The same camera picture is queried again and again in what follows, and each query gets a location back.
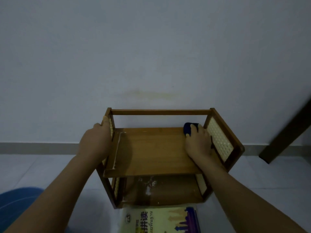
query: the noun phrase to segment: hand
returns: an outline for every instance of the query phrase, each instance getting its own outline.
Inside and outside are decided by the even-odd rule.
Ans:
[[[202,157],[209,156],[211,153],[211,136],[201,124],[198,131],[195,125],[191,124],[191,136],[186,134],[186,151],[196,164],[199,164]]]
[[[109,118],[103,117],[103,125],[94,124],[92,129],[87,130],[79,143],[77,156],[82,156],[98,165],[109,155],[111,146]]]

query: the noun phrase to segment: blue sponge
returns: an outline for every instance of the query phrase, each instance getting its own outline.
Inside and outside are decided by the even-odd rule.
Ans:
[[[196,130],[199,131],[199,128],[198,128],[198,123],[185,123],[184,125],[184,134],[186,135],[187,133],[191,136],[191,127],[190,125],[193,124],[196,126]]]

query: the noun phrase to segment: circular logo on book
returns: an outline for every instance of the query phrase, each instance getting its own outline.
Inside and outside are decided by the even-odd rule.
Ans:
[[[132,217],[131,217],[131,215],[128,213],[128,214],[125,216],[125,223],[126,223],[126,224],[129,224],[129,223],[131,222],[131,219],[132,219]]]

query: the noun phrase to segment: person's right arm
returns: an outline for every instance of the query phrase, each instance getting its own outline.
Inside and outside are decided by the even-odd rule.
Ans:
[[[237,233],[244,232],[303,232],[297,223],[256,195],[229,175],[210,156],[211,138],[199,125],[191,125],[191,136],[186,135],[188,155],[206,175],[212,189]]]

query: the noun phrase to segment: two-tier wooden organizer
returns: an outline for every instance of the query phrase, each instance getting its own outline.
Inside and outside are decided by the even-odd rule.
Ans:
[[[202,203],[212,193],[186,154],[183,128],[116,128],[113,115],[207,115],[212,156],[229,171],[244,147],[214,108],[209,110],[115,110],[108,108],[111,154],[97,167],[114,208]]]

